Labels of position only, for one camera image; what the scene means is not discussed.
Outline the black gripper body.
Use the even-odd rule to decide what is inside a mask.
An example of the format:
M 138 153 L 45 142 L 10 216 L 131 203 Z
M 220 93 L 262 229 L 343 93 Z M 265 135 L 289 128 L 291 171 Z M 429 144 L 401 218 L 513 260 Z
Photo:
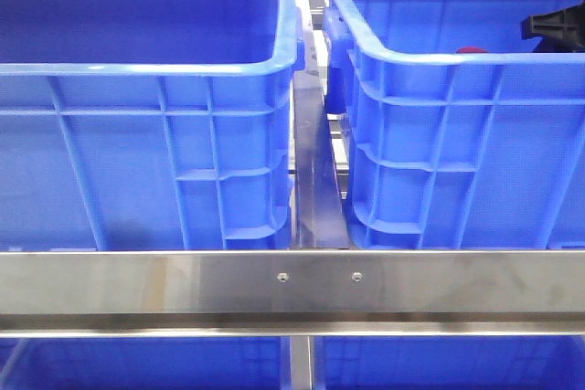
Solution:
M 583 53 L 584 8 L 567 7 L 543 15 L 532 15 L 521 24 L 524 40 L 539 37 L 535 53 Z

